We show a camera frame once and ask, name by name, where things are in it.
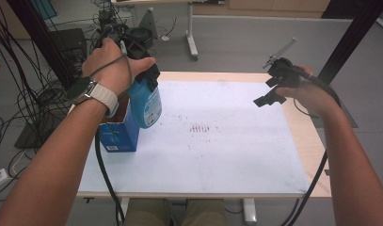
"trousers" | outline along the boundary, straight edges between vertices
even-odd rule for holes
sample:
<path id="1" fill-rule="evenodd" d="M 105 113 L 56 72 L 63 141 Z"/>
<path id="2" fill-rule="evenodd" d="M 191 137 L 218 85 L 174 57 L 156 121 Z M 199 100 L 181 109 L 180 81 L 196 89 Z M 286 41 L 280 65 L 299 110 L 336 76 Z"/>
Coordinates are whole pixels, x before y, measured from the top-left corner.
<path id="1" fill-rule="evenodd" d="M 165 199 L 130 199 L 124 226 L 170 226 Z M 225 226 L 223 200 L 189 200 L 182 226 Z"/>

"left arm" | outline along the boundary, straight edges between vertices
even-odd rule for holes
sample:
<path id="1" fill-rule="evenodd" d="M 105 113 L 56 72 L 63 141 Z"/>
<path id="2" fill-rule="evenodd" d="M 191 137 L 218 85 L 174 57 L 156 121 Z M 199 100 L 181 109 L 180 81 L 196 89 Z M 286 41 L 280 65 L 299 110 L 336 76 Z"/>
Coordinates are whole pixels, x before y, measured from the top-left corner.
<path id="1" fill-rule="evenodd" d="M 83 65 L 89 75 L 120 57 L 119 47 L 105 39 Z M 133 74 L 154 63 L 153 58 L 130 60 Z M 95 79 L 117 95 L 130 85 L 125 59 L 95 74 Z M 0 208 L 0 225 L 65 225 L 82 178 L 94 134 L 104 117 L 106 106 L 87 100 L 59 124 L 26 168 Z"/>

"bottle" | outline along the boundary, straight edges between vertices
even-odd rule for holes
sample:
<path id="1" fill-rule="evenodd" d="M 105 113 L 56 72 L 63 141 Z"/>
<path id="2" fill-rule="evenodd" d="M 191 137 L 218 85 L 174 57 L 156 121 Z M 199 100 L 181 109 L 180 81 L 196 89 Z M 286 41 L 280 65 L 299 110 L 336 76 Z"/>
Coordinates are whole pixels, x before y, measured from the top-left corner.
<path id="1" fill-rule="evenodd" d="M 157 77 L 160 72 L 156 64 L 139 74 L 132 86 L 127 89 L 132 115 L 140 128 L 154 125 L 162 113 Z"/>

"white watch strap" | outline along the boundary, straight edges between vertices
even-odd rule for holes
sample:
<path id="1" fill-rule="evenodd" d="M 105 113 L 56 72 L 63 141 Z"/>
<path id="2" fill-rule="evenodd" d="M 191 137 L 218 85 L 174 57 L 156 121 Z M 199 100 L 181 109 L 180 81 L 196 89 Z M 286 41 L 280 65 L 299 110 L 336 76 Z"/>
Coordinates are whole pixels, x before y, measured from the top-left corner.
<path id="1" fill-rule="evenodd" d="M 97 99 L 109 108 L 108 115 L 115 114 L 118 104 L 118 97 L 113 91 L 97 83 L 93 91 L 90 93 L 90 96 L 94 99 Z"/>

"open box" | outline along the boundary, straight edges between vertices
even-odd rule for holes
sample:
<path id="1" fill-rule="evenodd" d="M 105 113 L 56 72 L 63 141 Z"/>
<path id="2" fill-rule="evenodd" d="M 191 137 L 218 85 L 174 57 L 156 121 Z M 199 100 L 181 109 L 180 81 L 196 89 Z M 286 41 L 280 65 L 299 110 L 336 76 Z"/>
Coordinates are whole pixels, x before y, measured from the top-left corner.
<path id="1" fill-rule="evenodd" d="M 126 96 L 120 99 L 115 116 L 104 119 L 100 124 L 100 141 L 109 153 L 135 152 L 139 129 Z"/>

